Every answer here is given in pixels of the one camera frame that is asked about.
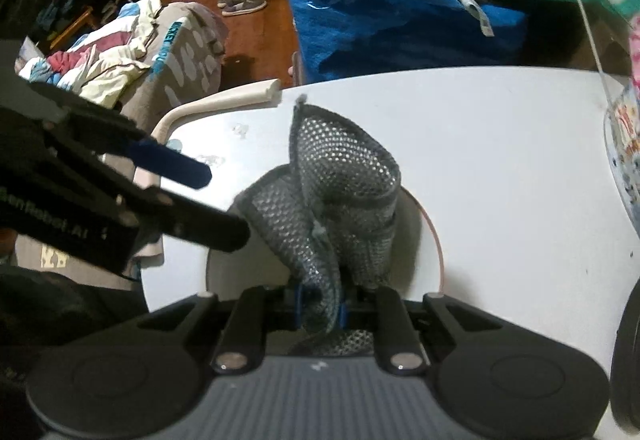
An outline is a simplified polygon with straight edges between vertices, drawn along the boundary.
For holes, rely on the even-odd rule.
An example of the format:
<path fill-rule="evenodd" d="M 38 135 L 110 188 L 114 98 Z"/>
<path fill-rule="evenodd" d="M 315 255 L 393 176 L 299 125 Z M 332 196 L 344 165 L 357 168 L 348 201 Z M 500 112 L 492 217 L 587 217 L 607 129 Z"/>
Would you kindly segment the blue plastic tote bag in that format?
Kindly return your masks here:
<path fill-rule="evenodd" d="M 288 0 L 311 83 L 358 75 L 502 66 L 524 43 L 524 12 L 484 0 Z"/>

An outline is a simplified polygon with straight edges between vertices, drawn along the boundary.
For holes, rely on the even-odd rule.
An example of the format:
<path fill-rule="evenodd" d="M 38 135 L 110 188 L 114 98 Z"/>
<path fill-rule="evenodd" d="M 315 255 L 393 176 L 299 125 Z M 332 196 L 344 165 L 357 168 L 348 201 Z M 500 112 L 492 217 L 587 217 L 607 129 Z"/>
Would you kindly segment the grey mesh dish cloth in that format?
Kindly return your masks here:
<path fill-rule="evenodd" d="M 305 338 L 291 349 L 311 356 L 373 350 L 366 330 L 340 330 L 350 286 L 373 291 L 390 278 L 401 188 L 393 156 L 350 119 L 299 97 L 288 163 L 235 199 L 240 214 L 303 286 Z"/>

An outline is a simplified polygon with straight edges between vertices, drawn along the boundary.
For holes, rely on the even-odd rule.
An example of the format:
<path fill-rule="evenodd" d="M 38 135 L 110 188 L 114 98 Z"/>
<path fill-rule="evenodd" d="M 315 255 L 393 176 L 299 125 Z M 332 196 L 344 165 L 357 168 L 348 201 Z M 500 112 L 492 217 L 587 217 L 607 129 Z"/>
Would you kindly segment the beige foam table edge guard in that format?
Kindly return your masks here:
<path fill-rule="evenodd" d="M 158 143 L 166 145 L 171 133 L 186 123 L 204 119 L 206 116 L 217 113 L 276 104 L 281 97 L 281 90 L 281 82 L 277 78 L 273 78 L 272 80 L 233 87 L 183 104 L 164 115 L 153 128 L 148 139 L 154 139 Z"/>

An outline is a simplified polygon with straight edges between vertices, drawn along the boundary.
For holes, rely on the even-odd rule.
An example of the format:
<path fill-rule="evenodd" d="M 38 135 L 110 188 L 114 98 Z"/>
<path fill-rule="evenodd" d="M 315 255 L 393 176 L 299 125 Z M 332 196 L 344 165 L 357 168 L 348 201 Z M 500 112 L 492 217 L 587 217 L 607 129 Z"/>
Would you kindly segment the black round stand base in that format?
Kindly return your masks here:
<path fill-rule="evenodd" d="M 611 408 L 620 428 L 639 432 L 640 287 L 630 292 L 618 327 L 611 364 Z"/>

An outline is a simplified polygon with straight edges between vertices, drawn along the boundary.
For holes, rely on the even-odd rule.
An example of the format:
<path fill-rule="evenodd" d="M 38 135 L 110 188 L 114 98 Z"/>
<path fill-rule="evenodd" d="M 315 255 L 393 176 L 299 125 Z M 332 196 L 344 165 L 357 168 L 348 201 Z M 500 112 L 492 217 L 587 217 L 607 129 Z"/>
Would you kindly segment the pile of colourful clothes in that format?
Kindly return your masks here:
<path fill-rule="evenodd" d="M 148 72 L 150 66 L 144 59 L 157 36 L 162 9 L 160 0 L 128 3 L 115 19 L 81 36 L 69 49 L 30 59 L 18 75 L 111 109 L 124 90 Z"/>

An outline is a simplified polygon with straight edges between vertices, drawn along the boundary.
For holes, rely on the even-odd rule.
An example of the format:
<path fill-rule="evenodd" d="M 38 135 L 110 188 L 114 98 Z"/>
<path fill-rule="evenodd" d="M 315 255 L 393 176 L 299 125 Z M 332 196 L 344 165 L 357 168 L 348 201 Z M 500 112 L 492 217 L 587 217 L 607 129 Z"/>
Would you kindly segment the white ceramic bowl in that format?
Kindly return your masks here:
<path fill-rule="evenodd" d="M 257 237 L 231 254 L 207 253 L 206 289 L 223 301 L 239 297 L 256 285 L 279 286 L 290 271 Z M 406 301 L 422 301 L 427 293 L 442 291 L 444 257 L 431 218 L 407 189 L 400 191 L 396 234 L 392 247 L 390 286 Z"/>

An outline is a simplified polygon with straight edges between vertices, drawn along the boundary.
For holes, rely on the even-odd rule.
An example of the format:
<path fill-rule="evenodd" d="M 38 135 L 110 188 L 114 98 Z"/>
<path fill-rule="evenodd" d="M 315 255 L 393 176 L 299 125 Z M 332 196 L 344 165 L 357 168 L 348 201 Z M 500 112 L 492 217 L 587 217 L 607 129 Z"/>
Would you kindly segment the pink heart patterned cloth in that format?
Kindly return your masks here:
<path fill-rule="evenodd" d="M 631 62 L 631 79 L 637 89 L 640 88 L 640 16 L 631 19 L 629 30 L 629 56 Z"/>

